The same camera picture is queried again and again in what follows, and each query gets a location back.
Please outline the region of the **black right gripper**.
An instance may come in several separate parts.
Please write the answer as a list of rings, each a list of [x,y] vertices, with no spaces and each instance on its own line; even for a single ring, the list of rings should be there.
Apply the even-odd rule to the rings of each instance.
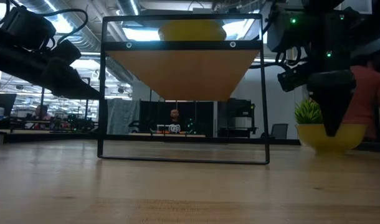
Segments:
[[[326,134],[336,135],[356,88],[351,49],[311,46],[306,63],[307,89],[320,107]]]

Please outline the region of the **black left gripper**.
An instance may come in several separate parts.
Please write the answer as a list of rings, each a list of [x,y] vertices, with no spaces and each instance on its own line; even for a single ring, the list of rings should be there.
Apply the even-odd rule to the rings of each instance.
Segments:
[[[76,69],[71,67],[81,53],[69,40],[42,53],[14,47],[9,56],[21,70],[22,76],[45,85],[55,96],[75,100],[100,98],[100,92],[86,84]]]

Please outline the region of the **terrazzo-patterned mini bowl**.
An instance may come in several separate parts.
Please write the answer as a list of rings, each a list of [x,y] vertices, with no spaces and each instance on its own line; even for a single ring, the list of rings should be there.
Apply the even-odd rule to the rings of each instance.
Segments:
[[[227,34],[222,26],[213,20],[175,20],[162,25],[158,30],[163,41],[222,41]]]
[[[365,124],[341,124],[334,136],[328,136],[323,124],[296,125],[302,143],[318,155],[343,155],[361,144],[367,130]]]

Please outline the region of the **small green potted plant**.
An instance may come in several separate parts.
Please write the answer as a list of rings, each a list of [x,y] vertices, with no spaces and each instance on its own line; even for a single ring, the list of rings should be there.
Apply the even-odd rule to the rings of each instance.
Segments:
[[[298,124],[322,124],[319,104],[313,100],[303,100],[295,107],[295,121]]]

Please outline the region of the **person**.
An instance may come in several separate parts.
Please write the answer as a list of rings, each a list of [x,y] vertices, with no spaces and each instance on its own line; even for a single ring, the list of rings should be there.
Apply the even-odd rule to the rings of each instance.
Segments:
[[[51,119],[51,116],[48,113],[48,107],[46,105],[38,105],[32,119],[49,121]],[[46,125],[44,123],[36,123],[34,125],[34,129],[45,129],[45,128],[46,128]]]
[[[170,111],[170,119],[166,125],[169,133],[179,134],[185,130],[184,123],[181,121],[180,114],[177,109]]]
[[[343,122],[366,124],[365,138],[368,141],[380,139],[380,73],[367,55],[352,58],[351,71],[356,88]]]

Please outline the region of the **grey office chair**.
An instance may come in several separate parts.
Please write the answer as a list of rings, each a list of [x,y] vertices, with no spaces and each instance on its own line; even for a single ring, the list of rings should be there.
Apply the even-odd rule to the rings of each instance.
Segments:
[[[272,125],[270,136],[274,139],[287,139],[288,124],[277,123]]]

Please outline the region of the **grey hanging cloth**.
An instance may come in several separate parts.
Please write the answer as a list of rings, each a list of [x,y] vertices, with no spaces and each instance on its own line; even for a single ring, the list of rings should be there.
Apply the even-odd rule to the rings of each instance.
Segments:
[[[107,100],[108,124],[107,134],[127,135],[133,129],[129,127],[132,121],[139,120],[140,101],[122,100],[119,98]]]

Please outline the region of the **black partition panel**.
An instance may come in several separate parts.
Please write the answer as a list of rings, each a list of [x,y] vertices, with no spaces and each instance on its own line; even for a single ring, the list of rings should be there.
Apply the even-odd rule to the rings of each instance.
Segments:
[[[142,101],[140,104],[140,121],[156,131],[157,125],[166,126],[170,119],[170,111],[173,109],[179,111],[185,127],[184,132],[213,137],[214,105],[210,101]]]

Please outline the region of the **black cabinet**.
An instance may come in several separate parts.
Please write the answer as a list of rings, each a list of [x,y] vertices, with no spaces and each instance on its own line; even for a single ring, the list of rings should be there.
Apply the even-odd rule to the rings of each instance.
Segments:
[[[250,138],[255,134],[255,105],[250,100],[230,98],[217,104],[217,137]]]

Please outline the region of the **silver ceiling duct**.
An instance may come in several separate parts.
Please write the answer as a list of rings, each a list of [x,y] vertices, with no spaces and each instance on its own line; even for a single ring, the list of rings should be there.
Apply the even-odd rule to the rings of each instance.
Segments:
[[[89,15],[91,11],[88,9],[87,0],[18,0],[28,10],[38,13],[47,14],[63,9],[82,9]],[[79,27],[85,21],[85,15],[82,12],[65,12],[57,16],[47,18],[56,28],[55,40],[61,38],[64,34]],[[80,31],[67,37],[81,52],[100,52],[101,36],[96,35],[89,25],[86,25]],[[127,72],[121,65],[117,64],[111,59],[106,60],[107,72],[116,80],[131,84],[133,83],[132,75]]]

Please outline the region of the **black aluminium table frame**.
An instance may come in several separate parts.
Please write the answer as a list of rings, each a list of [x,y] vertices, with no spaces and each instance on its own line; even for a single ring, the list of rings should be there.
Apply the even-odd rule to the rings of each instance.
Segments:
[[[78,133],[32,133],[32,134],[7,134],[0,132],[4,143],[41,142],[41,141],[66,141],[66,140],[97,140],[97,134]],[[109,141],[157,141],[157,142],[190,142],[207,144],[265,144],[264,139],[241,139],[241,138],[202,138],[202,137],[169,137],[169,136],[132,136],[132,135],[106,135]],[[380,152],[380,142],[362,142],[359,151]]]

